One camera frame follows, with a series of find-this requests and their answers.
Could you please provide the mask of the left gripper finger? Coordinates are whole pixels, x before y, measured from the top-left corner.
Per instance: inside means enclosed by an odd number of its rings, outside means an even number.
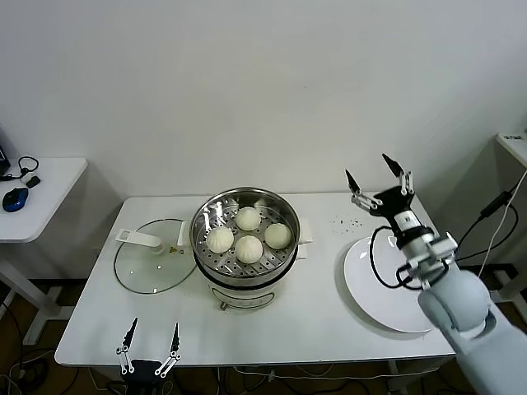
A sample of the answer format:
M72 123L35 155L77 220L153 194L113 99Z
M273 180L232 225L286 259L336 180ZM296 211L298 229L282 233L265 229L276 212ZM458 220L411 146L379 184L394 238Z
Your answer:
M172 337L172 342L170 344L170 352L168 357L164 362L161 363L161 366L154 372L155 376L165 377L168 373L174 368L174 366L180 361L181 355L179 354L180 349L180 334L179 334L179 324L175 324L175 330Z
M115 352L119 358L120 373L122 375L133 374L135 371L129 351L130 351L130 346L133 340L133 334L135 333L137 324L138 324L138 317L136 317L132 321L130 329L124 335L121 346L118 347Z

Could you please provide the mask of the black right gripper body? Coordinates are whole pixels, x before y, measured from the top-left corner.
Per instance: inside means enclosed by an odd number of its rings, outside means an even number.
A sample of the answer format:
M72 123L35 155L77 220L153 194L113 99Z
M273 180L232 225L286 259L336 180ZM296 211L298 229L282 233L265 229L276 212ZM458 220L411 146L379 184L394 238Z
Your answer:
M402 194L400 187L392 187L374 196L374 199L381 201L381 204L377 203L376 208L371 208L369 213L386 219L397 235L423 228L423 224L411 208L413 198L413 193Z

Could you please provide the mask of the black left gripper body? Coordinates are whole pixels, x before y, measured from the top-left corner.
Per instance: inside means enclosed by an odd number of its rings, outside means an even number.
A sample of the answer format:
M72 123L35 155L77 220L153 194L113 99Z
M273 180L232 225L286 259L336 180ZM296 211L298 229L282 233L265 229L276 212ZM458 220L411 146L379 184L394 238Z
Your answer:
M133 360L134 371L122 375L126 384L126 395L154 395L161 394L162 379L155 375L155 371L161 367L160 361Z

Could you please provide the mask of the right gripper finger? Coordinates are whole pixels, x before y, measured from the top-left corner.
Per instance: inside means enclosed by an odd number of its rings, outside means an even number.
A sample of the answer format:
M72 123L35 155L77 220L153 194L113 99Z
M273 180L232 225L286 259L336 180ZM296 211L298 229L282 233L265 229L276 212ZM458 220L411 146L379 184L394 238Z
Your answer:
M369 197L362 192L358 186L356 180L353 178L348 169L345 169L345 174L347 177L347 185L352 194L351 201L365 211L376 210L383 205L383 202L380 199Z
M413 174L410 171L404 170L398 161L390 158L385 153L382 154L382 157L394 177L399 180L401 194L403 196L407 196L409 194L413 195Z

